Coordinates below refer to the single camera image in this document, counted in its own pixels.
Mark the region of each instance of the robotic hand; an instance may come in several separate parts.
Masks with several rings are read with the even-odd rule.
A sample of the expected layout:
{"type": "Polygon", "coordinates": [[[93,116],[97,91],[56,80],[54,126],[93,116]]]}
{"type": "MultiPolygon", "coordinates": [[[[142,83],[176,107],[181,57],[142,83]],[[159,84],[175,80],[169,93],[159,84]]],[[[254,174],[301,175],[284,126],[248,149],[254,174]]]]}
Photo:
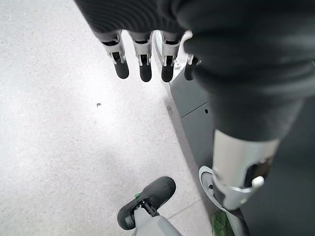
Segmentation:
{"type": "Polygon", "coordinates": [[[169,82],[180,39],[191,30],[186,77],[209,92],[216,126],[211,188],[227,210],[245,203],[264,184],[305,98],[315,94],[315,2],[75,1],[123,79],[129,72],[121,29],[133,39],[144,82],[151,78],[152,31],[162,31],[162,79],[169,82]]]}

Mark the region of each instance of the black fabric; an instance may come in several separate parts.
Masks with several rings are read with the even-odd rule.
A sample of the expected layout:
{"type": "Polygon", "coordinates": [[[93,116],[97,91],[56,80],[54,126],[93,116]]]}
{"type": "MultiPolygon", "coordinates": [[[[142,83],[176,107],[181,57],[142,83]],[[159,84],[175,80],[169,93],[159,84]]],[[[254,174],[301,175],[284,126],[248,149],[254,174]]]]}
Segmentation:
{"type": "Polygon", "coordinates": [[[252,236],[315,235],[315,98],[308,99],[271,165],[242,207],[252,236]]]}
{"type": "Polygon", "coordinates": [[[172,20],[162,17],[156,0],[75,0],[93,31],[130,30],[183,32],[172,20]]]}
{"type": "Polygon", "coordinates": [[[75,1],[96,35],[191,30],[193,77],[211,94],[216,128],[233,137],[285,136],[315,93],[314,0],[75,1]]]}

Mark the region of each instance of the speckled gray floor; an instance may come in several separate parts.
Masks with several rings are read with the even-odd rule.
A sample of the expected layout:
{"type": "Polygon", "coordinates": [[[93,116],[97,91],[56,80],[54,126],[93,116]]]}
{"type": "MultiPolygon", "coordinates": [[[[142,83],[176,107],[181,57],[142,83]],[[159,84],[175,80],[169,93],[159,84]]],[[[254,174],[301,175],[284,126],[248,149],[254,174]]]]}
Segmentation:
{"type": "Polygon", "coordinates": [[[131,235],[118,210],[163,175],[177,190],[160,213],[211,235],[172,98],[156,66],[141,82],[125,32],[121,80],[72,1],[1,1],[0,29],[0,235],[131,235]]]}

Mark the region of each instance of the black rubber pad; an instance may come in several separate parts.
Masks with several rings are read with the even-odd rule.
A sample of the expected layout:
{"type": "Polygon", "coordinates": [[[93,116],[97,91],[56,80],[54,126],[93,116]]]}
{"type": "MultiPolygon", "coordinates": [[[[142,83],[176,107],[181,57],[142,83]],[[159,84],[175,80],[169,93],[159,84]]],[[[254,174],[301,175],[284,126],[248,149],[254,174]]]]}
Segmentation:
{"type": "Polygon", "coordinates": [[[162,79],[164,82],[170,82],[173,78],[173,66],[167,65],[162,67],[162,79]]]}
{"type": "Polygon", "coordinates": [[[121,63],[120,60],[117,61],[117,64],[114,65],[115,70],[119,78],[125,79],[129,76],[129,68],[127,65],[127,61],[121,63]]]}
{"type": "Polygon", "coordinates": [[[147,199],[151,206],[158,210],[164,205],[175,193],[176,184],[170,177],[160,177],[145,187],[140,195],[122,207],[117,215],[117,221],[124,230],[135,228],[134,210],[142,199],[147,199]]]}
{"type": "Polygon", "coordinates": [[[148,82],[151,80],[152,77],[152,71],[151,71],[151,65],[143,65],[139,67],[140,69],[140,77],[143,82],[148,82]]]}

